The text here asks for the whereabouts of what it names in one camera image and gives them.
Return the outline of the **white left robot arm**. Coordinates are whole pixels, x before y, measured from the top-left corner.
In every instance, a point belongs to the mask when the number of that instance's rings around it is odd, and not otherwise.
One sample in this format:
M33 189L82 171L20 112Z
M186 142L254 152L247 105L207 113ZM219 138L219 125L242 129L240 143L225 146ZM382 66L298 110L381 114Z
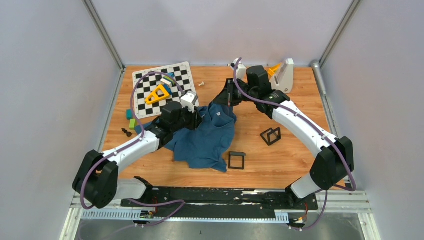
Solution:
M114 200L134 199L140 206L149 206L153 193L141 177L120 179L121 172L145 155L153 153L181 129L195 130L203 121L196 106L183 106L171 101L142 132L126 143L98 152L89 151L77 172L72 188L79 193L84 209L102 209Z

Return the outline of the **blue shirt garment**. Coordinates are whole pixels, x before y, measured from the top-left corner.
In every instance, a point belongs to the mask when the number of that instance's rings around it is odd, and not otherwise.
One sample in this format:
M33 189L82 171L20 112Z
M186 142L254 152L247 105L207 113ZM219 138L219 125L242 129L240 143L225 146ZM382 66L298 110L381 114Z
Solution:
M178 162L187 162L192 169L207 169L225 173L227 164L222 155L235 137L237 116L232 108L211 102L199 108L202 123L197 129L177 131L164 147L173 152Z

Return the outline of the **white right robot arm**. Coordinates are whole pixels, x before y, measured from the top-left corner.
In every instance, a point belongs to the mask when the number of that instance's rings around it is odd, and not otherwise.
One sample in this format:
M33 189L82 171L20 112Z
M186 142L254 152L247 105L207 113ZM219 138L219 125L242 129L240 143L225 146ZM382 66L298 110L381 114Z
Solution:
M353 178L354 149L348 137L337 137L314 123L270 82L263 66L247 68L233 62L229 67L233 77L226 80L214 103L235 107L241 102L253 102L259 112L288 129L315 157L309 173L285 189L290 208L298 209L309 195L337 187L345 177Z

